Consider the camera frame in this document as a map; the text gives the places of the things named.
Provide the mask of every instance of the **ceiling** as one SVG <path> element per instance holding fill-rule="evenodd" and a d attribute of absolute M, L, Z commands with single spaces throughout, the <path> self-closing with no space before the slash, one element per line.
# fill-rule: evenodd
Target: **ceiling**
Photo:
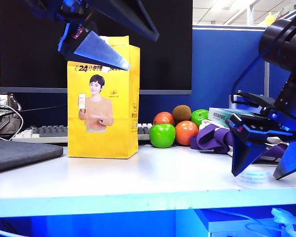
<path fill-rule="evenodd" d="M 247 11 L 245 7 L 230 7 L 230 9 L 217 8 L 217 3 L 223 0 L 193 0 L 193 24 L 227 24 L 228 20 L 238 16 L 230 24 L 246 25 Z M 264 21 L 269 12 L 275 17 L 280 18 L 296 8 L 296 0 L 260 0 L 253 8 L 253 25 L 258 25 Z"/>

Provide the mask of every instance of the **smartphone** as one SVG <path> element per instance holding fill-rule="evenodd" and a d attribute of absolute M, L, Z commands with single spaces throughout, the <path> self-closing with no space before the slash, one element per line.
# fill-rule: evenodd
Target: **smartphone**
<path fill-rule="evenodd" d="M 85 109 L 85 94 L 79 94 L 79 109 L 84 110 Z"/>

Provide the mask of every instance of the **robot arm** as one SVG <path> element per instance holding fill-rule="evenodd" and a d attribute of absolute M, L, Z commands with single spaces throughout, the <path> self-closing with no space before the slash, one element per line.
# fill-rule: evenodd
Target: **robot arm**
<path fill-rule="evenodd" d="M 256 117 L 234 115 L 226 121 L 234 137 L 232 173 L 241 173 L 263 152 L 266 139 L 277 136 L 290 142 L 274 172 L 274 177 L 280 179 L 296 171 L 296 17 L 292 22 L 278 20 L 269 26 L 261 37 L 259 52 L 265 53 L 265 61 L 292 73 L 277 99 L 236 93 L 261 111 Z"/>
<path fill-rule="evenodd" d="M 97 34 L 95 10 L 156 41 L 159 33 L 140 0 L 20 0 L 39 18 L 66 22 L 58 51 L 66 60 L 128 70 L 128 62 Z"/>

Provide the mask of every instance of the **ceiling light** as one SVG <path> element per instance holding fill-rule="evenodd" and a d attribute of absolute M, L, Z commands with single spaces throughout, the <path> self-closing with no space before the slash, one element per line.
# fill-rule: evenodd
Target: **ceiling light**
<path fill-rule="evenodd" d="M 213 9 L 240 10 L 253 3 L 253 0 L 217 0 Z"/>

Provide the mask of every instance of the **green apple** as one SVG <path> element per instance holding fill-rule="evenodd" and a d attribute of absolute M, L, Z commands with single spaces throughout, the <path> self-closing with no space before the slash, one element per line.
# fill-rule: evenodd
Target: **green apple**
<path fill-rule="evenodd" d="M 150 142 L 158 148 L 170 147 L 176 139 L 176 129 L 172 124 L 162 123 L 149 130 Z"/>
<path fill-rule="evenodd" d="M 195 123 L 197 127 L 201 125 L 203 119 L 207 119 L 207 118 L 208 118 L 208 110 L 205 110 L 205 109 L 195 110 L 191 114 L 191 121 Z"/>

